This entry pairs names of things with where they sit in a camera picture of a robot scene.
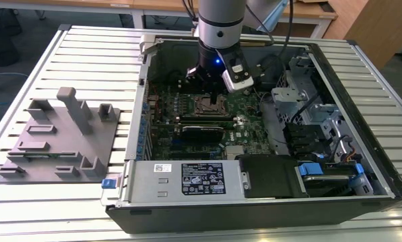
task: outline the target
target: motherboard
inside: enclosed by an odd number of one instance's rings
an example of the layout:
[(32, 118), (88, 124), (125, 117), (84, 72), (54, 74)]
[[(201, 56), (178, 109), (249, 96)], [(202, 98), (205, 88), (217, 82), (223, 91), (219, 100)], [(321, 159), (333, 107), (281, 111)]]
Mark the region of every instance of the motherboard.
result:
[(152, 85), (148, 104), (153, 160), (225, 160), (240, 154), (269, 154), (255, 93), (180, 93)]

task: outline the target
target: barcode sticker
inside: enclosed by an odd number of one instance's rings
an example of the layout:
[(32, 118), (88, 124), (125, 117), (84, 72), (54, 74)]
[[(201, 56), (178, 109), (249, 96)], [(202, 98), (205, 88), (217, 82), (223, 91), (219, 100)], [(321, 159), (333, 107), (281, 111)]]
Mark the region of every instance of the barcode sticker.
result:
[(112, 7), (128, 8), (128, 4), (109, 4)]
[(153, 172), (170, 172), (170, 164), (153, 164)]

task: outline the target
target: sticker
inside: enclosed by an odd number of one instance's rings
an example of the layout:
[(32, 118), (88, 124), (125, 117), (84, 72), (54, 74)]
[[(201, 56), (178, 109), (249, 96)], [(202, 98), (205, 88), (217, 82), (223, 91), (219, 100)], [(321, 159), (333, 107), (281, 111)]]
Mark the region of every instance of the sticker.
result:
[(128, 4), (109, 4), (112, 7), (128, 8)]
[(319, 18), (320, 18), (320, 19), (332, 19), (332, 18), (335, 18), (335, 16), (320, 15)]
[(181, 192), (184, 195), (225, 194), (221, 163), (181, 164)]
[(153, 164), (153, 172), (170, 172), (170, 164)]

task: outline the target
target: green circuit board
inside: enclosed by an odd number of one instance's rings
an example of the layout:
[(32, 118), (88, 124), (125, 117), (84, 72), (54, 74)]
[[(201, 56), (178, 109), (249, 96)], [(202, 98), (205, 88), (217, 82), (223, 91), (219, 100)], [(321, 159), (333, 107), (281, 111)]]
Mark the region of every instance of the green circuit board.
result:
[[(259, 113), (259, 98), (255, 93), (220, 95), (221, 107), (213, 112), (206, 107), (206, 94), (180, 94), (170, 88), (153, 87), (149, 91), (152, 118), (153, 160), (225, 159), (225, 146), (241, 145), (244, 153), (271, 153), (267, 133)], [(181, 127), (221, 127), (224, 134), (219, 144), (184, 145), (177, 133)]]

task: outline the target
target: power supply label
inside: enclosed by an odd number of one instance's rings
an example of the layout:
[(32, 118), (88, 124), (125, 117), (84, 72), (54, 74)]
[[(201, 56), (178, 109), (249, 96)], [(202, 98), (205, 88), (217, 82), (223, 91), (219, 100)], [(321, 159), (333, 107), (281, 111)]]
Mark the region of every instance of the power supply label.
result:
[(184, 195), (225, 194), (221, 163), (181, 164)]

